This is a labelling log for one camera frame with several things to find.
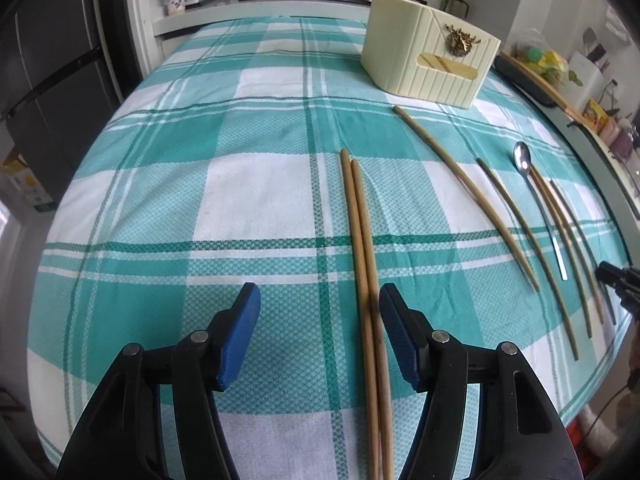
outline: yellow and white box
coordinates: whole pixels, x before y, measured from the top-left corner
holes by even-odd
[[[469,108],[500,40],[441,10],[373,0],[360,62],[385,92]]]

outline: spoon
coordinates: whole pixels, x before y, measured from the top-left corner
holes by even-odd
[[[566,268],[564,267],[564,261],[562,260],[562,254],[560,253],[560,245],[558,245],[558,240],[554,235],[554,230],[551,227],[551,222],[549,221],[549,217],[546,214],[545,207],[542,205],[542,202],[540,202],[540,198],[538,197],[533,184],[529,180],[529,172],[531,171],[531,153],[529,152],[529,147],[524,142],[516,142],[516,145],[513,147],[513,161],[516,165],[516,168],[518,169],[518,173],[521,174],[521,176],[529,186],[531,194],[536,199],[536,203],[538,204],[538,208],[540,209],[542,218],[545,221],[546,230],[549,232],[549,236],[551,237],[551,243],[554,247],[554,252],[556,253],[556,260],[558,260],[558,267],[560,268],[560,276],[565,282],[567,280],[567,275]]]

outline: green and white plaid tablecloth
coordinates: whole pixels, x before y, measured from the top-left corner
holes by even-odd
[[[367,477],[342,148],[360,161],[381,283],[394,282],[411,308],[466,344],[518,344],[565,422],[597,388],[628,317],[612,296],[618,324],[607,316],[601,326],[592,314],[589,340],[570,272],[560,283],[580,350],[574,362],[542,269],[475,159],[497,172],[556,274],[543,219],[511,163],[513,145],[526,141],[539,170],[562,187],[596,257],[624,264],[591,180],[553,126],[493,73],[468,110],[380,91],[360,66],[364,33],[362,23],[320,18],[215,23],[105,127],[57,212],[33,298],[31,405],[54,463],[124,344],[174,344],[255,282],[262,312],[254,337],[240,377],[216,394],[240,476]],[[541,294],[392,104],[486,193],[526,250]],[[424,396],[387,352],[399,474]],[[168,464],[179,479],[170,388],[162,402]],[[477,410],[471,387],[457,478],[470,467]]]

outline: table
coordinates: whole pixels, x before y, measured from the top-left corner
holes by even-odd
[[[560,283],[580,350],[574,362],[542,268],[475,159],[498,174],[556,273],[511,150],[528,143],[543,176],[568,196],[596,257],[622,265],[625,248],[590,177],[553,126],[493,73],[468,110],[385,94],[360,66],[364,33],[360,22],[324,18],[215,23],[107,124],[60,204],[34,290],[31,406],[52,462],[126,343],[174,344],[251,281],[262,293],[260,319],[240,377],[216,394],[240,476],[366,478],[342,148],[360,161],[381,284],[394,282],[409,307],[465,344],[515,342],[565,422],[598,387],[629,317],[612,295],[618,322],[607,317],[601,326],[591,300],[589,340],[570,273]],[[489,197],[526,251],[540,294],[393,104]],[[424,395],[387,353],[399,474]],[[170,388],[161,411],[170,473],[183,478]],[[470,467],[477,411],[478,390],[470,388],[456,478]]]

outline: box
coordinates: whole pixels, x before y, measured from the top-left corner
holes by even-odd
[[[56,203],[38,182],[15,146],[6,156],[0,170],[37,212],[44,213],[56,209]]]
[[[500,47],[484,30],[410,0],[373,0],[360,62],[391,94],[469,108]]]

